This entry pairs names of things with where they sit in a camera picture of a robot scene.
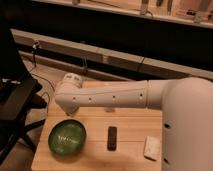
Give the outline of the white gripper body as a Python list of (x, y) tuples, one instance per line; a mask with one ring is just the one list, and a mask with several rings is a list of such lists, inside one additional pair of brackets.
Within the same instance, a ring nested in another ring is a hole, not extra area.
[(79, 109), (76, 105), (71, 105), (63, 102), (56, 102), (56, 104), (68, 115), (73, 116)]

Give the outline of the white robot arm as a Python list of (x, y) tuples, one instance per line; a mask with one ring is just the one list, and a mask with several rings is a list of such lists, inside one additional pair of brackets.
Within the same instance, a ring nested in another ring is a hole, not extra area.
[(64, 76), (56, 103), (67, 113), (78, 107), (149, 108), (162, 112), (162, 171), (213, 171), (213, 82), (187, 77), (84, 88), (82, 78)]

